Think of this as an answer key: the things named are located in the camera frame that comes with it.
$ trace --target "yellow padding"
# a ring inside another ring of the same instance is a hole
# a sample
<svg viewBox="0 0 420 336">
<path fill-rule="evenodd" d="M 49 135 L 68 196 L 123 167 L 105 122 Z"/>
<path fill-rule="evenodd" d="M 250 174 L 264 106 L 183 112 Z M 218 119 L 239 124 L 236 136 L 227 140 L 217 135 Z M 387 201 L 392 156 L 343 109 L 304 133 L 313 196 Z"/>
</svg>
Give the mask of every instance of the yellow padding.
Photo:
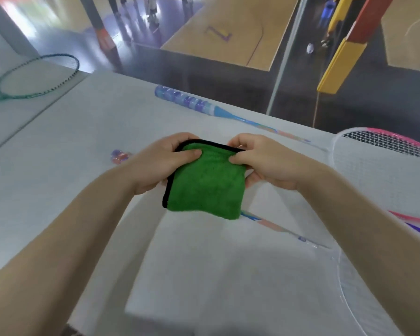
<svg viewBox="0 0 420 336">
<path fill-rule="evenodd" d="M 328 25 L 328 32 L 335 30 L 336 25 L 339 21 L 343 21 L 347 15 L 348 9 L 352 4 L 353 0 L 340 0 L 338 6 L 336 7 L 335 13 L 331 18 L 330 24 Z"/>
<path fill-rule="evenodd" d="M 366 46 L 367 43 L 354 43 L 343 39 L 319 82 L 318 92 L 336 94 Z"/>
</svg>

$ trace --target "pink badminton racket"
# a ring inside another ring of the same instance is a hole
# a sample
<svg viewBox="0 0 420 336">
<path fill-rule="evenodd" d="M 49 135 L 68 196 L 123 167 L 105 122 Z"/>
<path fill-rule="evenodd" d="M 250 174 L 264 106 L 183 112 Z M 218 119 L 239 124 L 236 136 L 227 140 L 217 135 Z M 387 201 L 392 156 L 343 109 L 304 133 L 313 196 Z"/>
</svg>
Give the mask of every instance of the pink badminton racket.
<svg viewBox="0 0 420 336">
<path fill-rule="evenodd" d="M 382 129 L 339 132 L 329 163 L 395 216 L 420 223 L 420 142 Z"/>
</svg>

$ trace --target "microfiber towel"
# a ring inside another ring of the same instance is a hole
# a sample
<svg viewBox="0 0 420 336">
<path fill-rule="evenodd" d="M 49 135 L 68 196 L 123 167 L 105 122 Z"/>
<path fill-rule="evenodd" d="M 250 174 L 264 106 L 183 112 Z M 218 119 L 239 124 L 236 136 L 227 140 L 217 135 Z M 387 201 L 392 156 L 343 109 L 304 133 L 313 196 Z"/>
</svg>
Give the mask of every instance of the microfiber towel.
<svg viewBox="0 0 420 336">
<path fill-rule="evenodd" d="M 170 211 L 204 211 L 228 220 L 238 219 L 245 190 L 245 165 L 229 157 L 242 150 L 201 139 L 190 139 L 177 149 L 202 150 L 199 159 L 168 177 L 162 205 Z"/>
</svg>

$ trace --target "green badminton racket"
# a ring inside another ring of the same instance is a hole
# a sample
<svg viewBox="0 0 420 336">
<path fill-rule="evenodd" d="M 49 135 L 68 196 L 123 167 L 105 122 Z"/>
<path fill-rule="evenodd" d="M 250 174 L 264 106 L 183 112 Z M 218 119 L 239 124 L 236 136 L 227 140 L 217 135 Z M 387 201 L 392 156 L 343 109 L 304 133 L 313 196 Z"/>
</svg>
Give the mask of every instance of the green badminton racket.
<svg viewBox="0 0 420 336">
<path fill-rule="evenodd" d="M 64 67 L 48 73 L 49 64 Z M 71 54 L 38 56 L 0 76 L 0 101 L 31 99 L 51 93 L 71 80 L 79 71 L 79 60 Z"/>
</svg>

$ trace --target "forearm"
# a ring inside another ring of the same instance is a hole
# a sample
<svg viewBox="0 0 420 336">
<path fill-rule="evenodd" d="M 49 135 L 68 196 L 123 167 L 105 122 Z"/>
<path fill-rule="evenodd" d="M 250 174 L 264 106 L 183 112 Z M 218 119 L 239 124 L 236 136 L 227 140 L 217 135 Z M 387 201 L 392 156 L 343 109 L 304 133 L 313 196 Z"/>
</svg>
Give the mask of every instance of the forearm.
<svg viewBox="0 0 420 336">
<path fill-rule="evenodd" d="M 61 332 L 133 197 L 120 173 L 90 183 L 0 270 L 0 335 Z"/>
<path fill-rule="evenodd" d="M 420 335 L 420 236 L 326 169 L 299 191 L 406 335 Z"/>
</svg>

